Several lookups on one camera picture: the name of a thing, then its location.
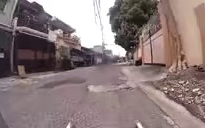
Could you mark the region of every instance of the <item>asphalt road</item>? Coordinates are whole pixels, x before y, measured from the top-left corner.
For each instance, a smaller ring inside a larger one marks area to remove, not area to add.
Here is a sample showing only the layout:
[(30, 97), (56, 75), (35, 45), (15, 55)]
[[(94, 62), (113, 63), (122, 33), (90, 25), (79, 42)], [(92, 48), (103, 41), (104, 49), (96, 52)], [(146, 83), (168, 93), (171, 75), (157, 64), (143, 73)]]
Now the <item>asphalt road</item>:
[(139, 89), (90, 92), (128, 82), (122, 66), (80, 68), (0, 85), (0, 110), (9, 128), (172, 128), (167, 116)]

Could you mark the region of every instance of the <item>power line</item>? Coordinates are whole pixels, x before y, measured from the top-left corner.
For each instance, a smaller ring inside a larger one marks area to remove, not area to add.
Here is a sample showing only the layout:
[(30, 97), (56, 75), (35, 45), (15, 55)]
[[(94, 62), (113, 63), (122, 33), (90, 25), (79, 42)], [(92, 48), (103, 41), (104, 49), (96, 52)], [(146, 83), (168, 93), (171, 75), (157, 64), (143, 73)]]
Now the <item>power line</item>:
[(102, 36), (102, 47), (103, 47), (103, 53), (104, 53), (105, 42), (104, 42), (104, 26), (103, 26), (102, 18), (101, 18), (101, 1), (93, 0), (93, 6), (94, 6), (95, 22), (97, 23), (97, 19), (99, 20), (101, 36)]

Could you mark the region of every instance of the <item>green foliage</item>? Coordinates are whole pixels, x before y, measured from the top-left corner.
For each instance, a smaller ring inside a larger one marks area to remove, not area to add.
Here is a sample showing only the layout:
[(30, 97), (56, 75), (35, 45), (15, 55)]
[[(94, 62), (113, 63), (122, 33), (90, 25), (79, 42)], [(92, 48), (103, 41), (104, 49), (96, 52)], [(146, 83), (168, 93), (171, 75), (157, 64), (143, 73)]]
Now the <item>green foliage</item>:
[(116, 0), (109, 10), (115, 43), (131, 51), (137, 45), (140, 28), (157, 11), (156, 0)]

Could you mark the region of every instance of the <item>building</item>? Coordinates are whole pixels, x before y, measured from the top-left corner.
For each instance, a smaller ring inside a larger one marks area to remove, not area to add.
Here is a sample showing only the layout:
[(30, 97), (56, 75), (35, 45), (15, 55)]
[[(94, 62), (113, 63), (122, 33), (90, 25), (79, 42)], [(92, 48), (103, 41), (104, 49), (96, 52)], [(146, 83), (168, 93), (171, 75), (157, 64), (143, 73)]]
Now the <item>building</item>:
[(113, 57), (113, 52), (112, 52), (112, 50), (104, 50), (104, 54), (105, 55), (107, 55), (107, 56), (109, 56), (109, 57)]
[(62, 30), (64, 46), (81, 49), (79, 40), (71, 36), (75, 29), (52, 17), (36, 2), (0, 0), (0, 77), (18, 73), (54, 70), (56, 40), (50, 32)]
[(92, 50), (94, 51), (94, 52), (97, 52), (97, 53), (100, 53), (100, 54), (103, 54), (103, 46), (102, 45), (96, 45), (96, 46), (94, 46), (93, 48), (92, 48)]
[(11, 42), (13, 41), (13, 14), (17, 0), (0, 0), (0, 77), (11, 71)]

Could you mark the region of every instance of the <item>rubble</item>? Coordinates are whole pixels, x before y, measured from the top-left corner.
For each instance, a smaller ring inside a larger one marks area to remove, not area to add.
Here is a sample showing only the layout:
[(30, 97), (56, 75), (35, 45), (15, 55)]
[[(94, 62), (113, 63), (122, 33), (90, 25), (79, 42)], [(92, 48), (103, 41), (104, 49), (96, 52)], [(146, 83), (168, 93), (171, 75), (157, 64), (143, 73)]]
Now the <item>rubble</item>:
[(168, 74), (153, 85), (205, 122), (205, 68), (194, 66), (179, 74)]

